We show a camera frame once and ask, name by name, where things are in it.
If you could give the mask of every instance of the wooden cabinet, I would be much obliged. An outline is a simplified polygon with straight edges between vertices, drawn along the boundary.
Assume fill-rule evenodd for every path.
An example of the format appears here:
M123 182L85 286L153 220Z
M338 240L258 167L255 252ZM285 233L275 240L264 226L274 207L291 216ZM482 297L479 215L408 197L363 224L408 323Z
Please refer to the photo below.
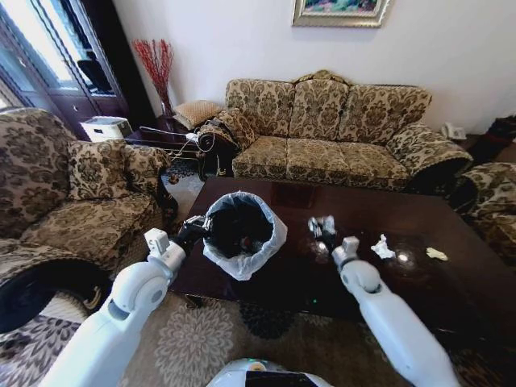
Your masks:
M79 139L95 115L156 124L111 0L0 0L0 78Z

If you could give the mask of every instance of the armchair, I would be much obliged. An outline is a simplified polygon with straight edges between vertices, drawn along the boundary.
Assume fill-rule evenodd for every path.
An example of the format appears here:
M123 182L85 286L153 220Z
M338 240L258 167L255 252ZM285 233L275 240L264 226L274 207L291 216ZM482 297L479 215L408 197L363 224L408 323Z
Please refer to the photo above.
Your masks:
M110 279L146 257L143 233L177 209L159 178L167 166L160 149L77 142L43 110L1 113L0 332L39 313L93 313Z
M457 181L448 200L516 272L516 164L476 166Z
M352 85L325 70L236 79L199 138L215 137L225 176L441 194L472 157L419 123L430 102L416 86Z

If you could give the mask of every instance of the trash bag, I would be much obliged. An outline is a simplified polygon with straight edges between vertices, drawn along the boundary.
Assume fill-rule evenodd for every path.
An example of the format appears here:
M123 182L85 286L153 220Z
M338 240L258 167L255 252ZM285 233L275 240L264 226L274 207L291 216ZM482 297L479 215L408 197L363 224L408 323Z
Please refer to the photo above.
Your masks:
M285 243L287 226L262 198L234 192L211 205L204 255L238 281L247 281Z

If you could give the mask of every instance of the vase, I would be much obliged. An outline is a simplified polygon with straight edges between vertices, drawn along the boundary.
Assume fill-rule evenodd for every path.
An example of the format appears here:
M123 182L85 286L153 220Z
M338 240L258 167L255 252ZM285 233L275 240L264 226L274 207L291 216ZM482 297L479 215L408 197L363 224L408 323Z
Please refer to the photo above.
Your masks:
M172 111L172 105L170 104L169 92L165 91L163 93L159 93L161 100L161 111L165 117L172 117L174 115Z

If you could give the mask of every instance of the bag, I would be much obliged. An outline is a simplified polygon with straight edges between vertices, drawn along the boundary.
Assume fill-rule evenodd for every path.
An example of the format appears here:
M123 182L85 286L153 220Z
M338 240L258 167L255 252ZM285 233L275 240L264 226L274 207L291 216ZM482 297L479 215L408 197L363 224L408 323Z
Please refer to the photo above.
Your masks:
M253 193L241 191L222 196L211 205L208 212L206 212L206 217L209 218L220 210L237 207L235 202L243 202L259 207L267 221L273 225L271 238L263 243L258 252L254 254L241 252L239 255L233 257L225 256L219 248L210 244L208 239L205 238L203 254L236 280L247 281L251 278L252 274L258 271L285 243L288 229L262 198Z

